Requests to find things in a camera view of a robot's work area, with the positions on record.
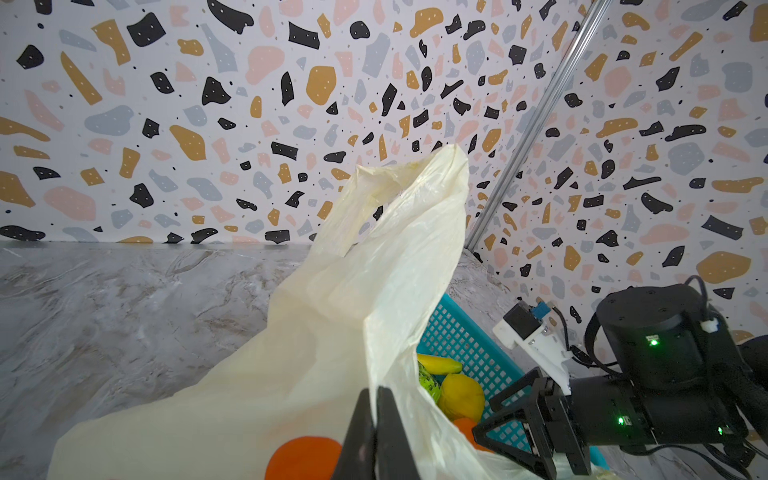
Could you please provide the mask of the yellow lemon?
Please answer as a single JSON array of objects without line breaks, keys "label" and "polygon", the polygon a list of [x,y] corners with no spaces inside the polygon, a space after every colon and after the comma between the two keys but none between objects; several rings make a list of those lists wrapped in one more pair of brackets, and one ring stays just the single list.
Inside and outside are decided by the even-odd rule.
[{"label": "yellow lemon", "polygon": [[484,390],[471,377],[449,374],[441,384],[438,407],[451,421],[467,418],[479,423],[485,409]]}]

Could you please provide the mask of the yellow banana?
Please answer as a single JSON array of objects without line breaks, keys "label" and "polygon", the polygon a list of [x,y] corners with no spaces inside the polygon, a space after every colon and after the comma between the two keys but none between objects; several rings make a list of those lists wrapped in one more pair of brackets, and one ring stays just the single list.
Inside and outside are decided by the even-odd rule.
[{"label": "yellow banana", "polygon": [[433,376],[459,374],[463,371],[463,365],[450,358],[418,354],[417,361],[426,372]]}]

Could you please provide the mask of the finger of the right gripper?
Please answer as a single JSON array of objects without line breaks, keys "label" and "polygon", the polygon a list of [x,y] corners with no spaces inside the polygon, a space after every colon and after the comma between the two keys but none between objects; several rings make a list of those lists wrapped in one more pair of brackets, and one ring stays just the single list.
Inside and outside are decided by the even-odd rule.
[{"label": "finger of the right gripper", "polygon": [[505,401],[509,400],[514,395],[523,392],[526,388],[531,387],[534,381],[541,377],[542,374],[539,367],[530,370],[518,380],[513,382],[510,386],[503,388],[499,393],[495,394],[490,399],[489,403],[491,410],[494,413],[499,412],[503,408]]},{"label": "finger of the right gripper", "polygon": [[[517,448],[489,437],[491,431],[508,423],[521,423],[530,450]],[[492,452],[502,455],[542,479],[555,478],[553,448],[547,437],[544,416],[538,401],[532,396],[520,398],[473,429],[476,443]]]}]

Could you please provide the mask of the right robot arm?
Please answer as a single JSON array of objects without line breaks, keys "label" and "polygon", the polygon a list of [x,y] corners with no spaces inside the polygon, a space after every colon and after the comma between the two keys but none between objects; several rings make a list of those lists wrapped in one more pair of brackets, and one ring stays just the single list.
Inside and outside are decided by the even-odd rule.
[{"label": "right robot arm", "polygon": [[748,435],[767,434],[767,340],[737,344],[702,278],[609,294],[581,345],[548,332],[554,311],[519,302],[496,325],[535,366],[491,398],[472,431],[479,446],[543,479],[556,477],[556,456],[589,475],[594,446],[687,451],[725,479],[748,477],[761,455]]}]

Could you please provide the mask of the green fruit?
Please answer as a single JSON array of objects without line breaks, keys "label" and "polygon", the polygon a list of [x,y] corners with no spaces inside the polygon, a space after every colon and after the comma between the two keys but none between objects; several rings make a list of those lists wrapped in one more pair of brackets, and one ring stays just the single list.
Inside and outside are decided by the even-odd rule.
[{"label": "green fruit", "polygon": [[435,403],[438,403],[442,395],[441,385],[421,363],[418,364],[418,370],[421,387],[429,394]]}]

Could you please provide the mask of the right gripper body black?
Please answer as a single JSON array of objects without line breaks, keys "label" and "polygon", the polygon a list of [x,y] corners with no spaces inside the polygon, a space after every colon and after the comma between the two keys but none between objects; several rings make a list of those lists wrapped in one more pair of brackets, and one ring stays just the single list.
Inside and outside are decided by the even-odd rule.
[{"label": "right gripper body black", "polygon": [[580,476],[592,473],[592,446],[642,446],[654,442],[650,421],[633,397],[630,384],[608,377],[579,379],[563,393],[548,377],[537,378],[530,392],[530,446],[533,471],[557,475],[554,457]]}]

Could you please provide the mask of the yellow plastic bag orange prints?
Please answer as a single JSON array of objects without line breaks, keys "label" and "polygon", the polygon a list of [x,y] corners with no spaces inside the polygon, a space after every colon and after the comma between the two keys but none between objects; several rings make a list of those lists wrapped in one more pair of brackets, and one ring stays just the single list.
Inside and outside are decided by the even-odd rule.
[{"label": "yellow plastic bag orange prints", "polygon": [[360,167],[266,329],[172,397],[80,423],[52,479],[328,479],[363,389],[392,390],[423,479],[524,479],[476,450],[419,383],[416,350],[459,262],[468,159],[455,145]]}]

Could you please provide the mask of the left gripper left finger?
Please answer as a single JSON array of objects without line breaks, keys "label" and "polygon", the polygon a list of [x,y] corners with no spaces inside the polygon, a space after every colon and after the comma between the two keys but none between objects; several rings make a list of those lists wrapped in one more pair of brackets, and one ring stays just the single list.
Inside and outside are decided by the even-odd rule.
[{"label": "left gripper left finger", "polygon": [[375,475],[376,427],[370,391],[363,389],[355,405],[332,480],[373,480]]}]

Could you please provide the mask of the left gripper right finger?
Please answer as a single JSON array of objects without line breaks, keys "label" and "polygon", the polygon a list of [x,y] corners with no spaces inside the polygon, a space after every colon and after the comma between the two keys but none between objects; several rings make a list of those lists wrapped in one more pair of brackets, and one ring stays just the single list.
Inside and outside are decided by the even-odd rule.
[{"label": "left gripper right finger", "polygon": [[394,394],[386,387],[377,390],[376,478],[420,479]]}]

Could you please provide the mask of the orange fruit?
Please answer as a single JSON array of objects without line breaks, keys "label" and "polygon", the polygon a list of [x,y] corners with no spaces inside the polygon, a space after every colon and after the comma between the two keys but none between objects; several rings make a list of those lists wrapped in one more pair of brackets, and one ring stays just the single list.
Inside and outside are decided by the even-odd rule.
[{"label": "orange fruit", "polygon": [[453,420],[452,423],[454,426],[456,426],[459,429],[459,431],[464,435],[467,441],[476,450],[490,453],[490,450],[488,448],[485,448],[484,446],[478,444],[474,438],[473,428],[477,425],[477,423],[474,420],[463,417],[463,418],[457,418]]}]

